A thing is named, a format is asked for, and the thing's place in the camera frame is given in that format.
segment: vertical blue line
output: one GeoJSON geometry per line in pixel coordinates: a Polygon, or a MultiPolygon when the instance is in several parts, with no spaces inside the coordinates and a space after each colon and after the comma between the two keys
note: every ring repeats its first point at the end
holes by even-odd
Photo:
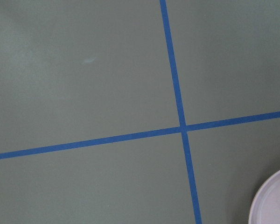
{"type": "Polygon", "coordinates": [[[180,127],[181,127],[182,144],[183,144],[183,150],[185,153],[186,166],[187,166],[187,171],[188,171],[188,178],[189,178],[189,184],[190,184],[190,190],[191,190],[191,197],[192,197],[195,221],[196,221],[196,224],[202,224],[197,189],[196,189],[195,175],[194,175],[193,163],[192,163],[192,158],[191,158],[189,139],[188,139],[188,134],[187,134],[186,119],[185,119],[183,105],[182,105],[182,94],[181,94],[181,89],[180,89],[179,80],[178,80],[178,74],[177,74],[177,68],[176,68],[176,62],[175,62],[175,55],[174,55],[166,1],[160,0],[160,6],[161,6],[161,13],[162,13],[162,18],[163,18],[163,25],[164,25],[164,31],[165,31],[165,37],[166,37],[169,63],[170,63],[171,74],[172,74],[173,87],[174,87],[174,92],[175,92],[176,107],[177,107],[178,118],[179,118],[179,123],[180,123],[180,127]]]}

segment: gray surface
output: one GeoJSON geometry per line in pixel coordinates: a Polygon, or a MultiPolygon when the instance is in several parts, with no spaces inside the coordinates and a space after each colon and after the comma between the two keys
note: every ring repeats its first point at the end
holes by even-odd
{"type": "Polygon", "coordinates": [[[194,224],[181,137],[2,160],[0,223],[194,224]]]}
{"type": "Polygon", "coordinates": [[[189,133],[205,224],[248,223],[253,197],[280,170],[280,119],[189,133]]]}
{"type": "Polygon", "coordinates": [[[168,0],[188,124],[280,111],[280,0],[168,0]]]}
{"type": "Polygon", "coordinates": [[[158,1],[0,0],[0,152],[172,126],[158,1]]]}

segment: round white object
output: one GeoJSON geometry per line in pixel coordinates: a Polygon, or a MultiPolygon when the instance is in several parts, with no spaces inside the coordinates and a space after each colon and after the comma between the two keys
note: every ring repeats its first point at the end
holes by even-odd
{"type": "Polygon", "coordinates": [[[280,224],[280,171],[258,190],[250,209],[249,224],[280,224]]]}

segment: blue tape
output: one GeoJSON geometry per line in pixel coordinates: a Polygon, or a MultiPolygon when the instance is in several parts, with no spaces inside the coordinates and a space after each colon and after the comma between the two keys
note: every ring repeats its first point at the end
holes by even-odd
{"type": "Polygon", "coordinates": [[[261,121],[261,120],[269,120],[269,119],[275,119],[275,118],[280,118],[280,111],[246,116],[246,117],[241,117],[241,118],[232,118],[232,119],[226,119],[226,120],[205,122],[205,123],[195,124],[195,125],[188,125],[187,131],[196,131],[196,130],[201,130],[201,129],[214,128],[214,127],[237,125],[237,124],[261,121]]]}
{"type": "Polygon", "coordinates": [[[72,142],[72,143],[66,143],[66,144],[60,144],[60,145],[54,145],[54,146],[31,148],[31,149],[25,149],[25,150],[20,150],[20,151],[0,153],[0,160],[19,157],[19,156],[25,156],[25,155],[34,155],[34,154],[62,151],[62,150],[67,150],[67,149],[96,146],[96,145],[102,145],[102,144],[108,144],[108,143],[114,143],[114,142],[120,142],[120,141],[143,139],[143,138],[155,137],[155,136],[166,135],[166,134],[174,134],[174,133],[180,133],[180,132],[181,132],[180,127],[172,127],[172,128],[165,128],[165,129],[159,129],[159,130],[148,131],[148,132],[124,134],[124,135],[118,135],[118,136],[101,138],[101,139],[78,141],[78,142],[72,142]]]}
{"type": "Polygon", "coordinates": [[[176,107],[177,107],[178,118],[181,127],[183,150],[185,153],[195,221],[196,224],[202,224],[197,189],[196,189],[196,181],[195,181],[193,163],[191,158],[189,139],[187,134],[186,119],[185,119],[183,105],[182,105],[182,94],[181,94],[181,89],[178,80],[178,73],[177,73],[177,67],[175,62],[174,48],[172,43],[172,36],[170,31],[166,1],[160,0],[160,6],[161,6],[168,57],[169,57],[169,63],[170,63],[171,75],[172,75],[172,81],[173,81],[173,87],[175,93],[176,107]]]}

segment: pink plate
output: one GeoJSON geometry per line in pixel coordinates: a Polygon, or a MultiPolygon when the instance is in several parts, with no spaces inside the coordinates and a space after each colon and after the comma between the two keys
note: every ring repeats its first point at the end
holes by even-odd
{"type": "Polygon", "coordinates": [[[280,224],[280,170],[258,190],[250,209],[249,224],[280,224]]]}

